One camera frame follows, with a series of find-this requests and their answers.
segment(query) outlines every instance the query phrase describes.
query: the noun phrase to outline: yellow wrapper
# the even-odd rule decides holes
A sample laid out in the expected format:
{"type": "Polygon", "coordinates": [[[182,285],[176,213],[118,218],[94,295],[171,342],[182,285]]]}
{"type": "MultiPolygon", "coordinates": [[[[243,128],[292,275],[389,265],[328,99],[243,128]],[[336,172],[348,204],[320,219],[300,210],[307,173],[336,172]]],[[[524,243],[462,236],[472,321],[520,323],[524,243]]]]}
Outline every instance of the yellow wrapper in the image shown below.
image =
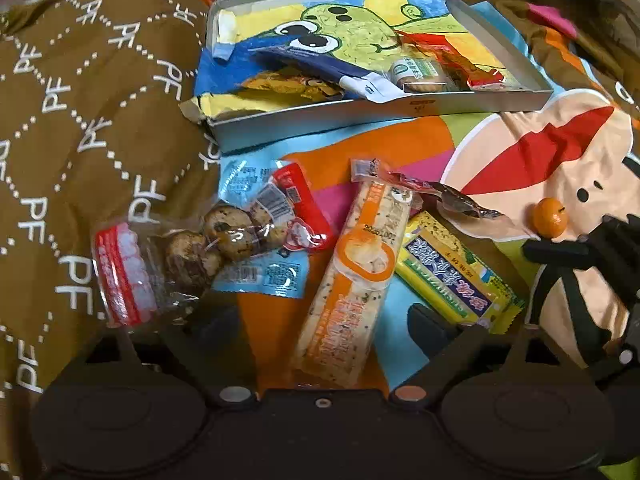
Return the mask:
{"type": "Polygon", "coordinates": [[[505,333],[524,301],[427,212],[407,224],[396,273],[452,323],[505,333]]]}
{"type": "Polygon", "coordinates": [[[268,90],[279,94],[298,94],[314,102],[342,98],[342,90],[336,85],[299,72],[260,72],[242,83],[244,88],[268,90]]]}

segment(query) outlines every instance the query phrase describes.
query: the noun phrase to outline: blue snack wrapper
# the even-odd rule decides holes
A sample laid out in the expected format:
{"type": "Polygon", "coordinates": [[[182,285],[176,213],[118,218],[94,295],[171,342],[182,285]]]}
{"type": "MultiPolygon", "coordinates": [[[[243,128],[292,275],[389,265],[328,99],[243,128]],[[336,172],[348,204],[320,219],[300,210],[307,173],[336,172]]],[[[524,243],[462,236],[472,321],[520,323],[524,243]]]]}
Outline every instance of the blue snack wrapper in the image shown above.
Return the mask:
{"type": "Polygon", "coordinates": [[[219,199],[240,209],[248,209],[257,193],[269,181],[271,173],[286,164],[251,155],[225,158],[218,184],[219,199]]]}
{"type": "Polygon", "coordinates": [[[309,260],[305,251],[291,253],[282,248],[227,264],[216,276],[212,288],[221,292],[261,292],[283,298],[302,298],[308,272],[309,260]]]}
{"type": "MultiPolygon", "coordinates": [[[[286,164],[287,161],[255,155],[225,158],[218,197],[247,210],[273,171],[286,164]]],[[[216,276],[212,288],[221,292],[260,292],[284,298],[302,298],[308,271],[305,251],[290,252],[281,248],[249,260],[226,264],[216,276]]]]}

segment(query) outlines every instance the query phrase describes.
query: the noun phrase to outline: snack package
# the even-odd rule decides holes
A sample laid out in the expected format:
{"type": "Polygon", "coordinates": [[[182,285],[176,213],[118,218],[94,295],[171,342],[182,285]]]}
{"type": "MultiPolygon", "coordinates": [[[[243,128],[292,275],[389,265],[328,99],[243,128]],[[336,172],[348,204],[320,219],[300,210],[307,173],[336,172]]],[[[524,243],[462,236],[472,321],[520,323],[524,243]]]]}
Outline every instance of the snack package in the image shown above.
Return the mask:
{"type": "Polygon", "coordinates": [[[338,85],[303,75],[298,70],[288,67],[277,72],[260,72],[243,81],[242,87],[278,94],[298,94],[315,103],[339,100],[344,96],[344,91],[338,85]]]}
{"type": "Polygon", "coordinates": [[[402,32],[406,41],[413,43],[418,50],[425,54],[436,56],[440,64],[461,84],[466,84],[470,90],[503,90],[506,88],[504,75],[492,68],[488,72],[478,68],[466,57],[462,56],[447,38],[440,34],[402,32]]]}
{"type": "Polygon", "coordinates": [[[247,211],[219,205],[204,217],[204,234],[233,262],[282,247],[293,208],[271,182],[258,192],[247,211]]]}
{"type": "Polygon", "coordinates": [[[102,226],[92,254],[110,323],[125,326],[197,300],[223,261],[202,234],[157,220],[102,226]]]}
{"type": "MultiPolygon", "coordinates": [[[[352,173],[352,180],[361,179],[352,173]]],[[[299,383],[348,388],[357,382],[412,197],[411,190],[383,179],[362,181],[294,351],[292,368],[299,383]]]]}
{"type": "MultiPolygon", "coordinates": [[[[232,261],[217,276],[213,289],[301,298],[308,274],[306,254],[330,247],[335,237],[312,196],[300,165],[251,156],[231,159],[222,170],[218,192],[232,205],[246,209],[244,222],[236,221],[238,229],[227,233],[233,237],[246,235],[239,241],[247,241],[246,250],[253,257],[247,260],[240,254],[239,258],[229,258],[232,261]],[[266,190],[278,200],[269,197],[265,200],[266,190]],[[272,226],[266,238],[262,237],[262,243],[258,236],[264,235],[264,231],[256,232],[255,228],[242,225],[248,225],[251,218],[253,224],[272,226]],[[254,255],[264,250],[270,251],[254,255]]],[[[219,238],[222,243],[219,249],[224,254],[228,237],[222,234],[219,238]]]]}
{"type": "Polygon", "coordinates": [[[334,243],[334,230],[316,203],[302,168],[296,162],[273,172],[273,181],[293,203],[296,214],[284,247],[289,251],[322,251],[334,243]]]}
{"type": "Polygon", "coordinates": [[[428,212],[408,223],[396,273],[452,323],[504,334],[524,301],[428,212]]]}
{"type": "Polygon", "coordinates": [[[305,74],[336,83],[351,94],[347,97],[357,96],[375,103],[386,103],[410,95],[377,72],[327,54],[288,45],[265,46],[253,49],[252,52],[265,60],[292,64],[305,74]]]}
{"type": "Polygon", "coordinates": [[[308,272],[306,253],[271,251],[243,262],[226,264],[212,287],[223,292],[260,292],[302,298],[308,272]]]}
{"type": "Polygon", "coordinates": [[[218,197],[240,209],[248,209],[255,195],[284,163],[251,155],[225,157],[220,169],[218,197]]]}
{"type": "Polygon", "coordinates": [[[499,211],[482,207],[471,197],[460,193],[451,186],[446,186],[446,184],[441,184],[436,181],[421,180],[396,171],[391,171],[388,165],[384,164],[378,158],[371,160],[352,160],[351,166],[354,174],[356,174],[360,180],[381,178],[386,182],[411,189],[416,193],[434,196],[447,210],[463,213],[474,218],[507,218],[499,211]]]}
{"type": "Polygon", "coordinates": [[[435,56],[401,57],[391,64],[388,78],[403,92],[452,92],[458,90],[435,56]]]}

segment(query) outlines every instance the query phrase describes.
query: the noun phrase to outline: red label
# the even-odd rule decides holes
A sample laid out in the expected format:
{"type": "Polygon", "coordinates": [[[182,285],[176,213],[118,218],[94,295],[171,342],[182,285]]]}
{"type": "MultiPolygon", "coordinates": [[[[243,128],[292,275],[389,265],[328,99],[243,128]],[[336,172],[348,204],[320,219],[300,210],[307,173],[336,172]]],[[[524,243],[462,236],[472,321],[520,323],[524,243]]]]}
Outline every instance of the red label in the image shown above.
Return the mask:
{"type": "Polygon", "coordinates": [[[98,276],[107,307],[117,322],[136,325],[142,320],[120,254],[118,237],[129,232],[127,224],[119,224],[95,235],[98,276]]]}
{"type": "MultiPolygon", "coordinates": [[[[334,231],[311,194],[300,165],[296,162],[289,164],[274,171],[272,177],[280,190],[293,203],[293,211],[298,217],[296,218],[298,225],[295,227],[299,230],[304,226],[308,228],[308,234],[312,237],[310,238],[311,245],[304,248],[309,251],[320,251],[329,247],[334,241],[334,231]]],[[[297,244],[292,241],[291,245],[296,246],[297,244]]]]}

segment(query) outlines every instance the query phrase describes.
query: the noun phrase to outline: rice cracker bar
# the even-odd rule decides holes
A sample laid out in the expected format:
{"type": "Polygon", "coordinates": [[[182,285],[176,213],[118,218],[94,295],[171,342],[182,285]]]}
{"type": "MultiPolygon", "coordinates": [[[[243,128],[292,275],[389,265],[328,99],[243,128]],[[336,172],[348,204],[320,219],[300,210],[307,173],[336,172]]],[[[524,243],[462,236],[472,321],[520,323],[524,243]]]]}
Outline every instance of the rice cracker bar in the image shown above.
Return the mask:
{"type": "Polygon", "coordinates": [[[345,388],[357,382],[412,197],[405,188],[363,182],[298,339],[293,368],[299,382],[345,388]]]}

